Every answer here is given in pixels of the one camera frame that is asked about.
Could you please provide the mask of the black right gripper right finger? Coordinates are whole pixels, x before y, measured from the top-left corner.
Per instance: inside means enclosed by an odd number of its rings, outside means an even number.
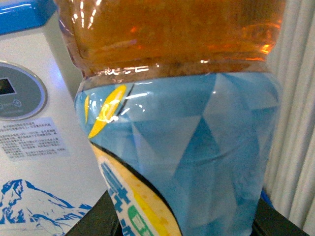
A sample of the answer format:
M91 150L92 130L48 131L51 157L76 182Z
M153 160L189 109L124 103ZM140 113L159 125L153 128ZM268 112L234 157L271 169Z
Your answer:
M308 236L309 234L298 228L260 198L252 225L252 235Z

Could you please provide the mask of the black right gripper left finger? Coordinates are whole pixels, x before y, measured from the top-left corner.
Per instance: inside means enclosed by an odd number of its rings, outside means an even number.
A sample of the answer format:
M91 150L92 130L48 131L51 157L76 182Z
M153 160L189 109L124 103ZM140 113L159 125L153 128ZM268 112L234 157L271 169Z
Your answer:
M108 191L65 236L123 236Z

